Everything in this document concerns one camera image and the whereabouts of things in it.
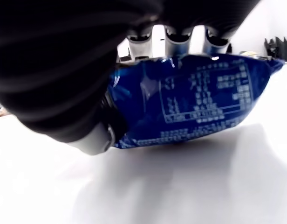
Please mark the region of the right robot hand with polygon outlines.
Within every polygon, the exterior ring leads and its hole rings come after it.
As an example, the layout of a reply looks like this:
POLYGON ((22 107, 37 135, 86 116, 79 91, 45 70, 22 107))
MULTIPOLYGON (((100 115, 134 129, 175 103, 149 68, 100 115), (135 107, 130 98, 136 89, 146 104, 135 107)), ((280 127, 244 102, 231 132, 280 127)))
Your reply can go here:
POLYGON ((86 154, 126 133, 107 102, 117 46, 156 25, 232 36, 256 0, 0 0, 0 103, 29 129, 86 154))

